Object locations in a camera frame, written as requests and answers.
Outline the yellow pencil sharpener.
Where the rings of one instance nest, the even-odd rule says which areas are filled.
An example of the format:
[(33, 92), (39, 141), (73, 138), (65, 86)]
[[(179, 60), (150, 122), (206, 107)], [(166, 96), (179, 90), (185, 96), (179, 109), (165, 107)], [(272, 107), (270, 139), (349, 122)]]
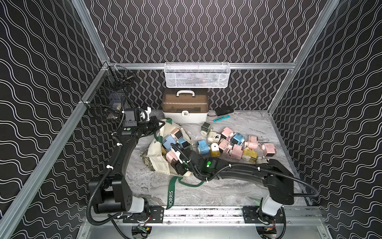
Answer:
[(219, 145), (217, 143), (212, 143), (210, 145), (210, 154), (212, 157), (219, 157), (220, 156), (220, 149), (219, 149)]

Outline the blue rounded pencil sharpener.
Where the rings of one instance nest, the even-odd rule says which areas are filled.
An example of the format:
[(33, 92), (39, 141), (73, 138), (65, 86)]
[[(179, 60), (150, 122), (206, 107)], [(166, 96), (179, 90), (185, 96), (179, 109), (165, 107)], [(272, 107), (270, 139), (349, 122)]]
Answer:
[(200, 140), (198, 141), (198, 154), (200, 155), (206, 155), (210, 153), (210, 144), (206, 140)]

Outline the cream tote bag green handles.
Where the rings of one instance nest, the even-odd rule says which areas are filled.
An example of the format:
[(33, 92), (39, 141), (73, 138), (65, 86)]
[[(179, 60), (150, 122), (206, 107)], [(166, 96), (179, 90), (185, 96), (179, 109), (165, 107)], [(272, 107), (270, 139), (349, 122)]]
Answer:
[(172, 176), (167, 190), (167, 209), (170, 209), (175, 204), (175, 192), (177, 183), (187, 187), (197, 188), (202, 186), (203, 182), (201, 181), (198, 184), (189, 184), (183, 181), (185, 177), (191, 176), (191, 173), (186, 172), (184, 176), (177, 174), (175, 169), (166, 160), (167, 151), (162, 146), (164, 137), (170, 134), (177, 143), (180, 139), (184, 139), (186, 143), (190, 143), (191, 139), (186, 131), (179, 124), (173, 122), (171, 118), (165, 118), (162, 120), (165, 121), (166, 124), (159, 131), (154, 133), (154, 139), (147, 149), (146, 158), (148, 158), (148, 164), (151, 165), (155, 172)]

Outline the pink boxy pencil sharpener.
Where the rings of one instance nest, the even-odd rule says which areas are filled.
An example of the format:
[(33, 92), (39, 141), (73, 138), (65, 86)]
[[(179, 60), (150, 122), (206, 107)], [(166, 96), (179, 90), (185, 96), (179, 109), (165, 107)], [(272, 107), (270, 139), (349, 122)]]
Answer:
[(218, 145), (221, 154), (230, 155), (233, 149), (232, 143), (226, 139), (222, 139)]

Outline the cream white pencil sharpener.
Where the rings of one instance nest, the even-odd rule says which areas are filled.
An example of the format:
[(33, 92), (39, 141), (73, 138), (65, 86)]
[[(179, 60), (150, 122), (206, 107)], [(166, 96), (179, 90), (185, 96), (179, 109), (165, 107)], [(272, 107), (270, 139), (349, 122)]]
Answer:
[(208, 136), (207, 136), (207, 142), (208, 143), (219, 143), (221, 139), (221, 134), (215, 132), (215, 131), (210, 131)]

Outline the dusty pink small sharpener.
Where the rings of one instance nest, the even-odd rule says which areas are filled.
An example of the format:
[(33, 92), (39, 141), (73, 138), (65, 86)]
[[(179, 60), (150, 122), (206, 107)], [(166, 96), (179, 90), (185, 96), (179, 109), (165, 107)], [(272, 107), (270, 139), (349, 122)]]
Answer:
[(174, 164), (177, 161), (179, 161), (179, 157), (173, 150), (170, 150), (166, 153), (166, 160), (168, 161), (168, 163)]

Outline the green pencil sharpener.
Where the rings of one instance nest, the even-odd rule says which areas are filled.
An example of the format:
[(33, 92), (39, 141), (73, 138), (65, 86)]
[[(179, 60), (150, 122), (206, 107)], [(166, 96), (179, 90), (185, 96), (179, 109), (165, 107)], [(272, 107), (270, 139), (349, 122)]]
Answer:
[(201, 126), (201, 135), (207, 136), (211, 131), (211, 124), (208, 122), (204, 122)]

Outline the blue square pencil sharpener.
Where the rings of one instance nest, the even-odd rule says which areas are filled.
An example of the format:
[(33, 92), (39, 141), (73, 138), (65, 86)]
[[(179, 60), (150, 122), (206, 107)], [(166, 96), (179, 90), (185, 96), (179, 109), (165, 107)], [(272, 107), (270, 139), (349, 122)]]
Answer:
[(242, 135), (241, 133), (238, 133), (238, 132), (235, 132), (232, 137), (230, 138), (230, 142), (232, 144), (236, 144), (236, 145), (242, 145), (245, 141), (245, 137), (244, 135)]

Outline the olive yellow square sharpener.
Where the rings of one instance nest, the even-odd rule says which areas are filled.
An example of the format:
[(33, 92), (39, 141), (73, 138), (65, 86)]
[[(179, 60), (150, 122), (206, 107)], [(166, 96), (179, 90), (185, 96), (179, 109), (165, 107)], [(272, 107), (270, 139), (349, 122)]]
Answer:
[(243, 149), (242, 159), (250, 163), (256, 163), (258, 153), (255, 150), (245, 148)]

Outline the pink round pencil sharpener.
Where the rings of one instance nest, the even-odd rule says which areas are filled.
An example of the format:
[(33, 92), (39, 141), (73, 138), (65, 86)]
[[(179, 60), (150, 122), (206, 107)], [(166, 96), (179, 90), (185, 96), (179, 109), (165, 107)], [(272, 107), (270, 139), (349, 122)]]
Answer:
[(258, 137), (249, 135), (248, 140), (244, 142), (244, 146), (250, 150), (257, 150), (259, 147)]

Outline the cream cartoon pencil sharpener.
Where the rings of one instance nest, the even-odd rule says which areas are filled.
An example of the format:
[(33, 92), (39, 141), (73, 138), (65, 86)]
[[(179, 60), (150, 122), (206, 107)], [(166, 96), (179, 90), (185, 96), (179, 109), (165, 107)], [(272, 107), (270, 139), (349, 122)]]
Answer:
[(268, 163), (269, 163), (269, 159), (267, 158), (258, 157), (256, 159), (256, 164), (268, 164)]

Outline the pink square pencil sharpener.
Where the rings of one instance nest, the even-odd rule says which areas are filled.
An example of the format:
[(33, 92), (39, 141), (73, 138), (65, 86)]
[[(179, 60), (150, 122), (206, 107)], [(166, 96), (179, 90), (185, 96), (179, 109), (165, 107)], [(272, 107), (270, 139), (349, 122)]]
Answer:
[(273, 143), (263, 143), (261, 145), (261, 149), (264, 157), (272, 157), (277, 153), (276, 147)]

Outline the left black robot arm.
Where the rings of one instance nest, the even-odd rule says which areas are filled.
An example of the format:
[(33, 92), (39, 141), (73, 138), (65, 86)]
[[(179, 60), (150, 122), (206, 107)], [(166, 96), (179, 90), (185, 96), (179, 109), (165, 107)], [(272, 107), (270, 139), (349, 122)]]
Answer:
[(140, 222), (150, 220), (150, 206), (147, 200), (133, 196), (125, 174), (139, 140), (154, 135), (165, 123), (153, 116), (146, 122), (120, 126), (112, 134), (116, 142), (112, 156), (102, 174), (89, 182), (86, 218), (91, 225), (101, 226), (128, 216)]

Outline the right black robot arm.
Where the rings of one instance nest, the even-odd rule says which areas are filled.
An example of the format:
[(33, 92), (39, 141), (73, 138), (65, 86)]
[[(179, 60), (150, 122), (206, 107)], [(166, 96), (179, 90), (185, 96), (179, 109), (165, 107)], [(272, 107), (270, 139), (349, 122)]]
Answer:
[(202, 182), (235, 179), (262, 184), (268, 196), (261, 200), (258, 215), (275, 217), (285, 205), (293, 205), (296, 197), (314, 198), (319, 191), (311, 184), (296, 178), (280, 162), (269, 159), (266, 163), (248, 164), (223, 160), (219, 157), (203, 158), (195, 151), (171, 144), (175, 153), (175, 169), (179, 173), (191, 172)]

